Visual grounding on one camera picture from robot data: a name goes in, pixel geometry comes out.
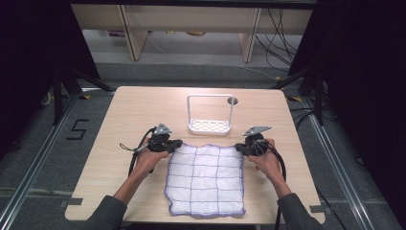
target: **towel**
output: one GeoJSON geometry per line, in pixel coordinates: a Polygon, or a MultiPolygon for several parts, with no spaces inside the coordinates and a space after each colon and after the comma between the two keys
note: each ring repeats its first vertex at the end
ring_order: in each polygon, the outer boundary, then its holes
{"type": "Polygon", "coordinates": [[[234,147],[183,144],[170,156],[165,195],[172,215],[244,215],[242,154],[234,147]]]}

